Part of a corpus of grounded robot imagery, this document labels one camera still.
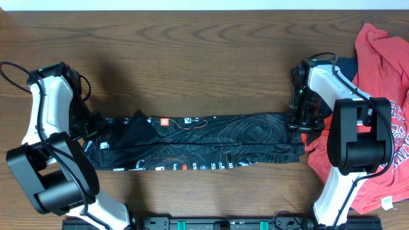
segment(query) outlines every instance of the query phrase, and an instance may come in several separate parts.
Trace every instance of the red fabric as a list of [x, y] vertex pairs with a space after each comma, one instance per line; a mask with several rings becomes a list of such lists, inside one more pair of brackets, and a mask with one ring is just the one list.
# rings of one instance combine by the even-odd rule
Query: red fabric
[[[379, 208], [384, 197], [392, 196], [393, 202], [409, 198], [409, 135], [406, 133], [409, 128], [409, 43], [365, 24], [358, 34], [355, 48], [358, 74], [353, 83], [373, 97], [384, 96], [390, 100], [395, 140], [394, 165], [384, 175], [367, 180], [352, 203], [352, 208], [362, 214]], [[324, 122], [321, 137], [305, 150], [312, 151], [308, 164], [326, 182], [331, 166], [327, 156], [331, 117]], [[360, 126], [358, 131], [367, 132], [368, 127]]]

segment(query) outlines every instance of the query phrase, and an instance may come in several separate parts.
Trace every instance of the table surface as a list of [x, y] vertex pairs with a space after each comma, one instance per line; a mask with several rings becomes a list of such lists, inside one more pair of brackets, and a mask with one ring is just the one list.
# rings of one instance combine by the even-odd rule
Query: table surface
[[[29, 70], [64, 61], [92, 85], [104, 116], [206, 116], [283, 112], [289, 71], [325, 51], [354, 54], [365, 22], [409, 38], [408, 11], [5, 12], [0, 60]], [[27, 76], [4, 68], [25, 85]], [[31, 95], [0, 79], [0, 228], [61, 229], [63, 217], [32, 209], [5, 163], [20, 145]], [[271, 217], [305, 213], [323, 188], [301, 163], [223, 171], [100, 171], [102, 190], [139, 217]], [[386, 229], [406, 229], [409, 203], [377, 210]]]

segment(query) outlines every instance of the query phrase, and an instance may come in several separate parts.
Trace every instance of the garment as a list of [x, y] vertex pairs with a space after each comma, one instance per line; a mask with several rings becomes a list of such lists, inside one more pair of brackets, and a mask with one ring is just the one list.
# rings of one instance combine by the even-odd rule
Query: garment
[[[381, 206], [381, 199], [392, 196], [393, 202], [409, 198], [409, 43], [399, 37], [390, 37], [386, 31], [365, 24], [355, 42], [358, 56], [358, 74], [354, 85], [373, 97], [386, 97], [392, 104], [392, 133], [395, 141], [394, 165], [382, 176], [367, 180], [359, 190], [352, 208], [359, 213], [373, 211]], [[324, 120], [325, 130], [306, 151], [312, 151], [308, 163], [320, 179], [326, 182], [330, 172], [327, 139], [331, 117]], [[369, 127], [359, 126], [358, 132]]]
[[287, 114], [204, 118], [108, 118], [109, 132], [84, 143], [101, 170], [227, 169], [257, 162], [298, 162], [301, 135], [287, 133]]

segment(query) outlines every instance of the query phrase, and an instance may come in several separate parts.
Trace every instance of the red cloth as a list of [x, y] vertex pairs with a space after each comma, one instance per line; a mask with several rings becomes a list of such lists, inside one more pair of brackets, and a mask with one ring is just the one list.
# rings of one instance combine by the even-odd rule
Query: red cloth
[[[363, 214], [381, 206], [381, 199], [392, 196], [393, 202], [409, 198], [409, 43], [390, 37], [386, 31], [365, 24], [355, 42], [358, 74], [353, 83], [373, 97], [386, 97], [392, 104], [392, 133], [395, 140], [394, 165], [382, 176], [367, 180], [359, 190], [352, 208]], [[306, 151], [312, 151], [308, 164], [326, 182], [330, 172], [327, 156], [328, 129], [331, 117], [324, 120], [325, 130]], [[360, 126], [359, 132], [368, 127]]]

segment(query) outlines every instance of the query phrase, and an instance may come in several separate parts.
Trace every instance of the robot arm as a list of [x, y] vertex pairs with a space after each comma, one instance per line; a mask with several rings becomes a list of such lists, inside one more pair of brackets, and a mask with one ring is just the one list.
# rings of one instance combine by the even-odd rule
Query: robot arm
[[[81, 98], [79, 74], [64, 63], [58, 63], [31, 72], [44, 90], [42, 109], [40, 89], [30, 76], [27, 83], [33, 95], [31, 119], [22, 146], [7, 152], [6, 161], [35, 210], [41, 214], [79, 217], [97, 228], [123, 230], [133, 227], [132, 214], [124, 204], [117, 203], [100, 191], [96, 172], [85, 157], [78, 138], [92, 139], [107, 129], [107, 123], [98, 112], [90, 112]], [[40, 141], [37, 117], [42, 121], [42, 137], [51, 146], [70, 173], [76, 177], [79, 188], [66, 168], [47, 175], [39, 172], [55, 159]], [[88, 211], [81, 215], [84, 200]]]
[[[348, 196], [353, 182], [367, 174], [375, 173], [386, 164], [392, 154], [385, 125], [362, 97], [351, 89], [356, 87], [335, 66], [331, 59], [306, 59], [293, 71], [293, 105], [295, 112], [288, 127], [296, 132], [320, 135], [322, 118], [316, 113], [322, 98], [333, 111], [327, 152], [332, 164], [328, 180], [320, 198], [314, 203], [313, 213], [316, 227], [332, 226], [339, 214], [337, 226], [346, 223], [346, 216], [352, 201], [365, 180], [360, 180]], [[386, 98], [372, 98], [356, 89], [371, 100], [382, 111], [390, 125], [390, 102]], [[357, 125], [371, 127], [365, 134], [357, 133]]]

